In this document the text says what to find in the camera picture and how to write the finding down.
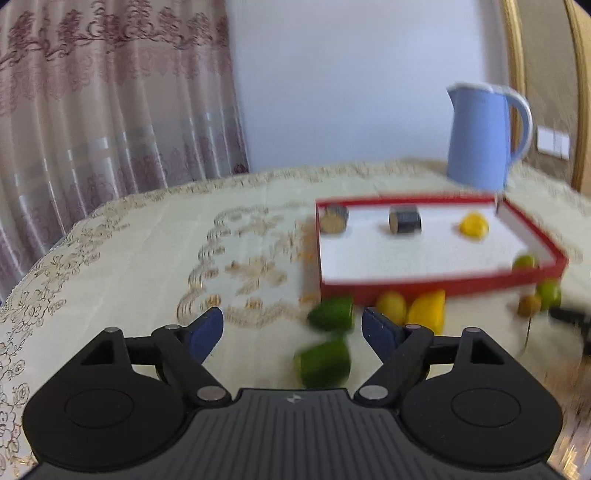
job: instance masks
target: metal screw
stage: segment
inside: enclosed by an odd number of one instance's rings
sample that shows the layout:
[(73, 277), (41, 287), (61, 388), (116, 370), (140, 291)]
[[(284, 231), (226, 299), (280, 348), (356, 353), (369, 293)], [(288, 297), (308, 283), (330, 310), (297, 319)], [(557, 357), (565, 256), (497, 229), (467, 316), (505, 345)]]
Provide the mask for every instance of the metal screw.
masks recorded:
[(365, 385), (359, 389), (359, 395), (367, 400), (382, 400), (388, 396), (388, 389), (381, 385)]
[(197, 390), (197, 396), (204, 401), (217, 401), (226, 396), (226, 390), (217, 385), (208, 385)]

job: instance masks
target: yellow lemon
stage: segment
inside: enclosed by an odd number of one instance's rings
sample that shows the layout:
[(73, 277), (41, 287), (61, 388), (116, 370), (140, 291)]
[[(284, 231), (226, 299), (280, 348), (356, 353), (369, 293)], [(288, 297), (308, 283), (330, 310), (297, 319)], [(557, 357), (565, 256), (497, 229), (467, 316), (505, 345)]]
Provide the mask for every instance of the yellow lemon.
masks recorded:
[(406, 323), (415, 323), (430, 328), (441, 335), (445, 322), (445, 291), (437, 290), (417, 298), (410, 309)]
[(460, 232), (469, 238), (482, 240), (488, 235), (488, 221), (479, 212), (472, 212), (460, 223)]
[(397, 325), (404, 325), (406, 320), (406, 301), (400, 293), (389, 291), (378, 298), (375, 304), (376, 309), (382, 315), (388, 317)]

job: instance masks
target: kettle handle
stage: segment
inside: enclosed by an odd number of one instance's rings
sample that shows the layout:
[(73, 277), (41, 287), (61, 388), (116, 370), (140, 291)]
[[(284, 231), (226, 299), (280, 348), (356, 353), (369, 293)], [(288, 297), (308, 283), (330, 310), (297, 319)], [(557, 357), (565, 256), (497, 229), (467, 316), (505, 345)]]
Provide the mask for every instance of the kettle handle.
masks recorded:
[(527, 152), (531, 147), (531, 140), (534, 136), (534, 119), (531, 116), (530, 104), (520, 93), (516, 92), (512, 88), (507, 88), (504, 91), (509, 106), (514, 106), (521, 115), (521, 121), (523, 123), (523, 134), (519, 147), (511, 154), (511, 162), (522, 160), (527, 155)]

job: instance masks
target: white wall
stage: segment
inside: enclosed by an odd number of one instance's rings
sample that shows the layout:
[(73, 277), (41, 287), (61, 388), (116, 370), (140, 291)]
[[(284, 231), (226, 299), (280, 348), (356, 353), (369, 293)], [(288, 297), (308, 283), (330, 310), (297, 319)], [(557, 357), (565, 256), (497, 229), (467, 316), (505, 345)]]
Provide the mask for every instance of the white wall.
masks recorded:
[(445, 158), (446, 87), (506, 84), (499, 0), (226, 0), (252, 171)]

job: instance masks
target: light switch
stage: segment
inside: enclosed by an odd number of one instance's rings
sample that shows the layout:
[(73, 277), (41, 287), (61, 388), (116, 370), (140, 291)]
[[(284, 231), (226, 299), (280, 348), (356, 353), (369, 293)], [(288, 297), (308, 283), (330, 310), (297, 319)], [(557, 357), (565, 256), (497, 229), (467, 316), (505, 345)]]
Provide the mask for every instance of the light switch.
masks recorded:
[(538, 151), (547, 155), (554, 155), (554, 131), (547, 127), (538, 126)]
[(568, 160), (570, 156), (570, 137), (567, 134), (560, 135), (560, 156)]

